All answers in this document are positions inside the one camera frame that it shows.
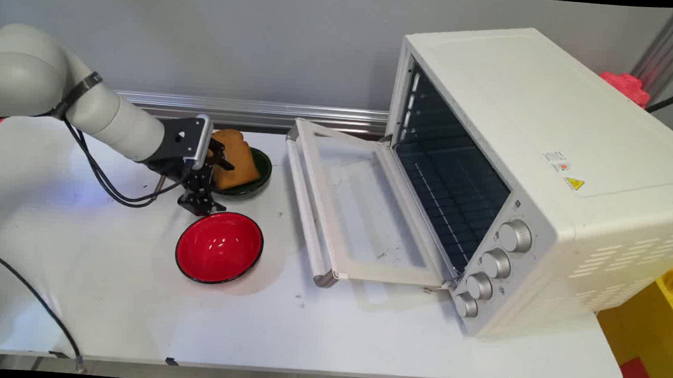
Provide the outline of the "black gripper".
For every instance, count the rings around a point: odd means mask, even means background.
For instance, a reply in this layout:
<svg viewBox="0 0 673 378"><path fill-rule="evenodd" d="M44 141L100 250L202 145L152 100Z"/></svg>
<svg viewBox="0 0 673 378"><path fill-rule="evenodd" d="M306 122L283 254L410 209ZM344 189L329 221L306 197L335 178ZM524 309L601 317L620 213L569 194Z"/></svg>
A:
<svg viewBox="0 0 673 378"><path fill-rule="evenodd" d="M184 192L178 198L178 206L183 207L195 216L209 216L212 213L226 212L227 208L213 197L213 168L215 166L234 171L236 167L229 163L225 155L225 145L215 138L209 139L205 164L193 169L193 162L184 163L181 182Z"/></svg>

